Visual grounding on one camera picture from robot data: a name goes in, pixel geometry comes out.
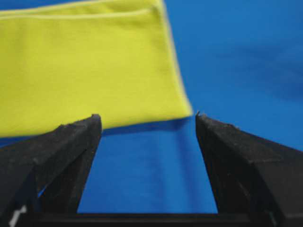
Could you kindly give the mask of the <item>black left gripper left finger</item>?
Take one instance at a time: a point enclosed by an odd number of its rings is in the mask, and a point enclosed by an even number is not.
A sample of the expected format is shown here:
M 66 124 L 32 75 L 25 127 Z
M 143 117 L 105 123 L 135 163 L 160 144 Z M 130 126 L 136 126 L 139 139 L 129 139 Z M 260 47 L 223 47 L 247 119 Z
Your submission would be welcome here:
M 63 124 L 0 149 L 0 224 L 18 211 L 75 214 L 102 133 L 101 118 Z

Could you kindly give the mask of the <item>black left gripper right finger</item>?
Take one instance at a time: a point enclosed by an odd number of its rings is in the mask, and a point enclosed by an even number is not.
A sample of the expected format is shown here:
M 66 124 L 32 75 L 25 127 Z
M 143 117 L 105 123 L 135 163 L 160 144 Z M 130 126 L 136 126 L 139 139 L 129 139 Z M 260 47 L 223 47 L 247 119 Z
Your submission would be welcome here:
M 220 215 L 239 226 L 303 224 L 303 153 L 197 114 L 196 137 Z

